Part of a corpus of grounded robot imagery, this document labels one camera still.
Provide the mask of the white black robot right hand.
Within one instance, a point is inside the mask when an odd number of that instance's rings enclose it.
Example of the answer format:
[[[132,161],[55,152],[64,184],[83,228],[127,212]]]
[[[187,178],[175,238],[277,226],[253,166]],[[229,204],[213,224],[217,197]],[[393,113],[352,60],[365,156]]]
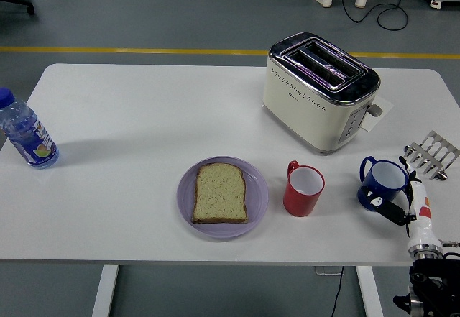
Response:
[[[357,198],[361,205],[398,226],[405,226],[408,252],[413,259],[438,258],[442,246],[432,228],[431,207],[426,189],[414,168],[404,157],[402,166],[372,156],[362,160],[361,186]]]

